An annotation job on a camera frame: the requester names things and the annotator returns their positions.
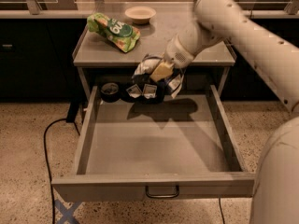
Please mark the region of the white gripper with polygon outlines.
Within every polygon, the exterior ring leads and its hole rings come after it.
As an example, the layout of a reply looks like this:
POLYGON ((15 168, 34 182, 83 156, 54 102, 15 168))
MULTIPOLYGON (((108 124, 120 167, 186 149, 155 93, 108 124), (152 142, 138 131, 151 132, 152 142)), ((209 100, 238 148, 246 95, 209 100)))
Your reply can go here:
POLYGON ((149 76, 154 82, 171 76, 174 66, 187 67, 194 60, 194 56, 181 45, 176 35, 167 43, 164 59, 165 61, 160 62, 149 76))

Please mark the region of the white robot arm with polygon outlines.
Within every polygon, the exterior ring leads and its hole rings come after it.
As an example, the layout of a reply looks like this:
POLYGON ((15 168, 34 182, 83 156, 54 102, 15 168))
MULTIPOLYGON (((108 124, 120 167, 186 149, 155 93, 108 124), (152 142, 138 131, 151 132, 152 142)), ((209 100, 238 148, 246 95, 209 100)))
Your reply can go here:
POLYGON ((299 224, 299 49, 247 18, 234 0, 197 0, 194 21, 167 44, 150 78, 170 77, 228 39, 291 112, 263 147, 254 180, 253 224, 299 224))

